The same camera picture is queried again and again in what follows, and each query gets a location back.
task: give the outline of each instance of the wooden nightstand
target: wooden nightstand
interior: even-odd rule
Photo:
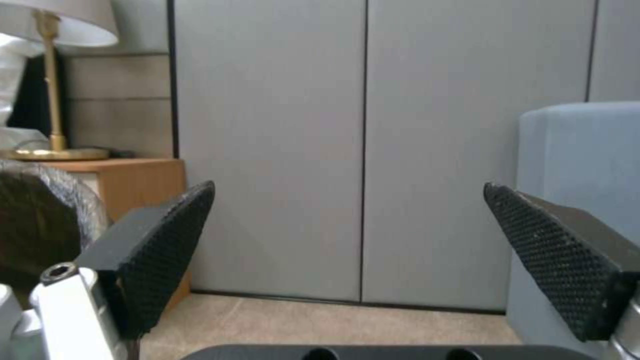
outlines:
[[[69,172],[87,184],[117,221],[129,210],[161,204],[186,189],[184,162],[178,159],[50,161],[43,165]],[[165,311],[191,293],[191,273],[178,285]]]

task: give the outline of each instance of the floor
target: floor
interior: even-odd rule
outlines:
[[[504,316],[191,295],[164,315],[141,360],[229,343],[518,344]]]

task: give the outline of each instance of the black textured gripper pad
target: black textured gripper pad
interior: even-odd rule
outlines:
[[[123,338],[135,340],[157,324],[191,261],[214,195],[208,181],[165,205],[134,209],[76,259],[98,273]]]
[[[640,250],[583,210],[485,184],[484,199],[540,290],[581,341],[607,340],[640,279]]]

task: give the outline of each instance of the lamp shade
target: lamp shade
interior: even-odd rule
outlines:
[[[100,47],[118,42],[111,0],[0,0],[0,33],[41,41],[33,10],[60,18],[57,44]]]

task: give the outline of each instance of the gray wall panel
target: gray wall panel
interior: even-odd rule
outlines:
[[[357,300],[363,0],[176,0],[180,154],[218,193],[193,287]]]
[[[515,183],[517,119],[583,101],[594,1],[370,0],[364,300],[504,309],[482,198]]]
[[[640,1],[600,0],[589,101],[640,100]]]

